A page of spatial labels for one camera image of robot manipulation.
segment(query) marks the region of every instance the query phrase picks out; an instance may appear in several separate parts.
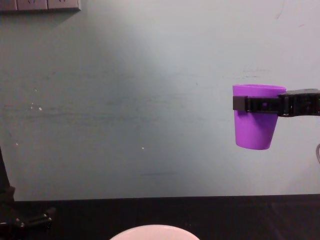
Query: wall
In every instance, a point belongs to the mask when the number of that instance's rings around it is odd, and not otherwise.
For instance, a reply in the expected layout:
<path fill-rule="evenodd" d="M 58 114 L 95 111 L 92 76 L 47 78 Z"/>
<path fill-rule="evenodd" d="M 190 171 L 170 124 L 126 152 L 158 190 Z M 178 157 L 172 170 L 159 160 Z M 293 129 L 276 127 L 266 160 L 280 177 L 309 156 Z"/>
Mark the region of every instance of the wall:
<path fill-rule="evenodd" d="M 232 85 L 319 88 L 320 2 L 84 0 L 0 17 L 17 200 L 318 193 L 316 117 L 235 145 Z"/>

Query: wall socket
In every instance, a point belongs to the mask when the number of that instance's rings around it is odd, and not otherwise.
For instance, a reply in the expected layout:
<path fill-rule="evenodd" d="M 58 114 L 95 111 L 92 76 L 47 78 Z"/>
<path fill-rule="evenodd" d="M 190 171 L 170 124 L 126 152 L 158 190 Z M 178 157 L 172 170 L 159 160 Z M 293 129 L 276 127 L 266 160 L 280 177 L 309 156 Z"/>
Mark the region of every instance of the wall socket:
<path fill-rule="evenodd" d="M 16 0 L 18 11 L 47 10 L 47 0 Z"/>
<path fill-rule="evenodd" d="M 81 0 L 47 0 L 48 1 L 48 9 L 81 9 Z"/>
<path fill-rule="evenodd" d="M 0 12 L 11 12 L 17 10 L 17 0 L 0 0 Z"/>

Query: purple cup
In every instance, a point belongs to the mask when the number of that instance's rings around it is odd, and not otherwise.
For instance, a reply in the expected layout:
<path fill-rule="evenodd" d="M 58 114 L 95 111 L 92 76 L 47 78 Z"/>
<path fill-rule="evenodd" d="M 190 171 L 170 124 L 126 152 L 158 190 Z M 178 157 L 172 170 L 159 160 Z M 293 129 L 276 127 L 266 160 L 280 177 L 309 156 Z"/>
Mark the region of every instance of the purple cup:
<path fill-rule="evenodd" d="M 286 92 L 283 86 L 237 84 L 233 96 L 276 97 Z M 278 120 L 277 114 L 234 111 L 235 143 L 242 148 L 266 150 L 270 148 Z"/>

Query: table surface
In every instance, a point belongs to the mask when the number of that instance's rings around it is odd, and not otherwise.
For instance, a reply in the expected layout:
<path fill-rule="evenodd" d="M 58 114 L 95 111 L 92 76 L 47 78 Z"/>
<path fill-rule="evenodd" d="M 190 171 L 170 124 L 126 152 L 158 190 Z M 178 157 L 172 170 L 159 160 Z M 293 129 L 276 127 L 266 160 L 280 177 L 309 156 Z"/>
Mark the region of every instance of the table surface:
<path fill-rule="evenodd" d="M 142 225 L 170 225 L 200 240 L 320 239 L 320 195 L 15 202 L 25 216 L 56 207 L 48 232 L 29 240 L 109 240 Z"/>

